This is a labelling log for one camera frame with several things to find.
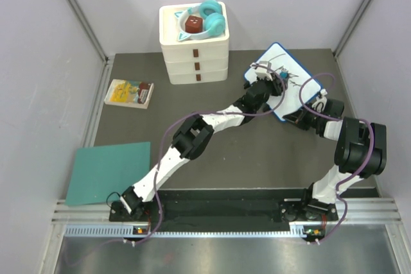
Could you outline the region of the blue-framed whiteboard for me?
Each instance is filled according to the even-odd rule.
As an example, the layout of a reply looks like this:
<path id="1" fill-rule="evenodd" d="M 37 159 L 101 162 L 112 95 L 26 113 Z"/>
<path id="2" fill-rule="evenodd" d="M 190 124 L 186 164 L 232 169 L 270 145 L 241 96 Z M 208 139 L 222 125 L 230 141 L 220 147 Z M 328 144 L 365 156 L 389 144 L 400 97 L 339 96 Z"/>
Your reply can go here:
<path id="1" fill-rule="evenodd" d="M 293 57 L 280 43 L 274 42 L 271 46 L 257 59 L 254 63 L 269 66 L 273 71 L 280 74 L 288 73 L 288 86 L 285 91 L 285 97 L 282 104 L 273 111 L 276 117 L 285 122 L 283 116 L 296 112 L 302 107 L 299 100 L 300 87 L 306 80 L 309 80 L 312 75 L 309 73 L 296 59 Z M 250 65 L 244 74 L 244 79 L 249 83 L 257 81 L 255 69 Z M 311 79 L 302 90 L 302 100 L 304 103 L 311 101 L 323 89 L 322 85 L 315 79 Z M 267 105 L 274 108 L 280 101 L 280 96 L 271 96 L 267 101 Z"/>

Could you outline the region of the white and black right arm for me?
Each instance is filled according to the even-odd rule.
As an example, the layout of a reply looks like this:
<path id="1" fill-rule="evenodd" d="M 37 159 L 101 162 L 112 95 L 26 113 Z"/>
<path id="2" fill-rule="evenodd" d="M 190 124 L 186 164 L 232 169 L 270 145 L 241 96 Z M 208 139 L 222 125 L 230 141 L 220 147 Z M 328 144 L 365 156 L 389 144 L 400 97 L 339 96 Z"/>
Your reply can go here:
<path id="1" fill-rule="evenodd" d="M 301 130 L 313 128 L 320 137 L 337 142 L 333 167 L 304 190 L 297 206 L 299 214 L 308 220 L 331 217 L 339 194 L 381 174 L 387 163 L 387 127 L 343 117 L 343 111 L 342 101 L 320 98 L 284 117 Z"/>

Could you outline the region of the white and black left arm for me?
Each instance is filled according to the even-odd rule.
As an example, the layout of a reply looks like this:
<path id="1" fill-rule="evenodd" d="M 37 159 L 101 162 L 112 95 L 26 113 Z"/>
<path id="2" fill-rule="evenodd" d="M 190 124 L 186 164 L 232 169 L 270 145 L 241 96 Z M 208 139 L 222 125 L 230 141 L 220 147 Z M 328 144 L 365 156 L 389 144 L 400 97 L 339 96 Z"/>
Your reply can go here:
<path id="1" fill-rule="evenodd" d="M 138 182 L 119 195 L 110 206 L 109 220 L 113 222 L 137 221 L 145 215 L 145 204 L 160 201 L 158 189 L 184 164 L 203 154 L 212 136 L 222 130 L 244 125 L 255 117 L 265 116 L 273 110 L 263 108 L 272 96 L 280 97 L 276 107 L 285 98 L 288 88 L 287 73 L 258 73 L 257 80 L 247 86 L 246 93 L 224 110 L 192 113 L 179 121 L 167 152 L 163 152 L 165 138 L 161 139 L 158 163 Z"/>

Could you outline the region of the white stacked drawer box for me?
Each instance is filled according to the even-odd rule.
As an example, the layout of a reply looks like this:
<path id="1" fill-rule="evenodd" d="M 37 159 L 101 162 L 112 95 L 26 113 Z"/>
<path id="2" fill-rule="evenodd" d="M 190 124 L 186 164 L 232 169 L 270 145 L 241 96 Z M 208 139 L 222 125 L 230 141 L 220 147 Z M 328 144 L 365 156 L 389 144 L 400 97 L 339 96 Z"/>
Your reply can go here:
<path id="1" fill-rule="evenodd" d="M 204 40 L 177 41 L 179 27 L 174 13 L 200 3 L 162 6 L 159 9 L 159 42 L 170 83 L 183 85 L 224 81 L 229 66 L 229 26 L 225 4 L 225 32 Z"/>

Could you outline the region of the teal cat-ear headphones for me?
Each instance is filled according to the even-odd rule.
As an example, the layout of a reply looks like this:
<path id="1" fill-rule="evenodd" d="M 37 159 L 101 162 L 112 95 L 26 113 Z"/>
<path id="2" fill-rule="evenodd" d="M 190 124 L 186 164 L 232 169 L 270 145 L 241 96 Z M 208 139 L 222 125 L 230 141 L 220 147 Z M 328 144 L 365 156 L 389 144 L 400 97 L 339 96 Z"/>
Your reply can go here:
<path id="1" fill-rule="evenodd" d="M 191 16 L 197 17 L 198 13 L 203 20 L 202 31 L 199 33 L 190 33 L 184 29 L 184 23 L 189 21 Z M 204 40 L 212 37 L 218 37 L 225 32 L 226 19 L 223 16 L 222 5 L 216 0 L 205 0 L 204 2 L 187 8 L 183 11 L 174 13 L 178 22 L 179 33 L 177 41 L 185 40 Z"/>

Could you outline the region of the dark red cube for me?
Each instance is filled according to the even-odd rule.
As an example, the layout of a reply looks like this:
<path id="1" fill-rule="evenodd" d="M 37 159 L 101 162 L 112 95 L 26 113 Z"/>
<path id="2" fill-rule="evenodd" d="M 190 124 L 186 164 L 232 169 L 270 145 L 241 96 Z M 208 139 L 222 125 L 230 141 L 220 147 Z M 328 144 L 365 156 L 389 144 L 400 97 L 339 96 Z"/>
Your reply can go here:
<path id="1" fill-rule="evenodd" d="M 187 33 L 203 32 L 203 18 L 196 15 L 190 15 L 184 23 L 184 30 Z"/>

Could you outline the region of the yellow illustrated book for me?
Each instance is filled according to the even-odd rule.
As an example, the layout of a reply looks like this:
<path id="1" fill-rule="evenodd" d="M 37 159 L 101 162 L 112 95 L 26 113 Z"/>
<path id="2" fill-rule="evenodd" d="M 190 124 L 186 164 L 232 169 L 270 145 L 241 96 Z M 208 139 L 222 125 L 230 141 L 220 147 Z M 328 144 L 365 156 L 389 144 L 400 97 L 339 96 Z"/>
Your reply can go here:
<path id="1" fill-rule="evenodd" d="M 104 103 L 119 107 L 147 109 L 154 90 L 154 83 L 113 79 Z"/>

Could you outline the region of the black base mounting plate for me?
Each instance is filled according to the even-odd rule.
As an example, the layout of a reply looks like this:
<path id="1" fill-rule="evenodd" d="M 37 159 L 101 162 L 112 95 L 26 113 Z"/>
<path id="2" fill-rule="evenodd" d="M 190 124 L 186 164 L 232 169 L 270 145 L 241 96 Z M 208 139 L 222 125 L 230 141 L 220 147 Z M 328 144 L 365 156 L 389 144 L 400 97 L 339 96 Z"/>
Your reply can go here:
<path id="1" fill-rule="evenodd" d="M 311 198 L 307 189 L 162 190 L 159 201 L 139 201 L 129 214 L 120 201 L 112 204 L 112 222 L 150 219 L 163 228 L 249 223 L 272 226 L 294 221 L 337 221 L 334 203 Z"/>

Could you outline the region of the teal green mat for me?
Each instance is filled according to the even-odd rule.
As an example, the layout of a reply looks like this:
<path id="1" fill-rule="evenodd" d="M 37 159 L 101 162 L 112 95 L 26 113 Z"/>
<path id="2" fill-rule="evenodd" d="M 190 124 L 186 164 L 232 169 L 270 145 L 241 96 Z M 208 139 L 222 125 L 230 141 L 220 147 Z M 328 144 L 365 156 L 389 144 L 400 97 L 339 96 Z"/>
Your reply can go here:
<path id="1" fill-rule="evenodd" d="M 76 151 L 66 205 L 103 203 L 150 170 L 150 142 L 80 148 Z"/>

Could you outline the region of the aluminium front rail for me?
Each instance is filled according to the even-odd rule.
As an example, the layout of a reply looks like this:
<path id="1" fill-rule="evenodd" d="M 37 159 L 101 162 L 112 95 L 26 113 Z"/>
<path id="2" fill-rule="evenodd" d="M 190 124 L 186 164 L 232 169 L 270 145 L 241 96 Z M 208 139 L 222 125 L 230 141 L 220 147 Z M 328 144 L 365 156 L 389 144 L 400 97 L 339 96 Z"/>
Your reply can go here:
<path id="1" fill-rule="evenodd" d="M 377 225 L 401 222 L 397 205 L 392 198 L 347 198 L 344 224 Z M 69 207 L 58 202 L 52 215 L 54 224 L 108 223 L 109 208 L 103 204 Z"/>

